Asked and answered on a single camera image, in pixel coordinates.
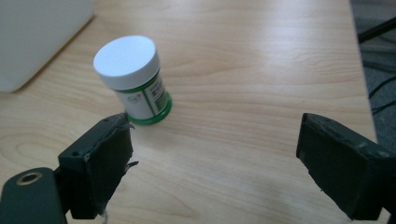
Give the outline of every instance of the white bottle cap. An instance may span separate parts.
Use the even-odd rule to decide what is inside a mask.
[[[150,81],[160,70],[160,58],[151,39],[128,35],[104,45],[93,67],[110,89],[127,91]]]

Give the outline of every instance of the wood grain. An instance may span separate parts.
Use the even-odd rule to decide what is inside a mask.
[[[304,112],[375,140],[348,1],[93,2],[92,21],[32,81],[0,94],[1,184],[56,168],[123,110],[92,59],[114,38],[147,35],[173,108],[132,132],[140,163],[109,223],[350,223],[295,158]]]

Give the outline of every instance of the wooden tabletop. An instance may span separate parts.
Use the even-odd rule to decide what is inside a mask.
[[[375,140],[347,0],[93,3],[94,18],[45,68],[0,94],[1,185],[55,169],[123,111],[92,60],[115,38],[146,35],[173,107],[132,131],[140,163],[109,202],[109,223],[350,223],[295,157],[304,112]]]

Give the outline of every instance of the dark floor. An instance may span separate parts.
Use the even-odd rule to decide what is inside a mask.
[[[396,17],[395,0],[351,0],[358,34]],[[396,151],[396,29],[360,44],[378,144]]]

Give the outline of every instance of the small jar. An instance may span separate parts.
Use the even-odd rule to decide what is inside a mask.
[[[172,98],[163,85],[151,39],[142,35],[115,39],[96,53],[93,67],[117,94],[131,122],[153,124],[169,114]]]

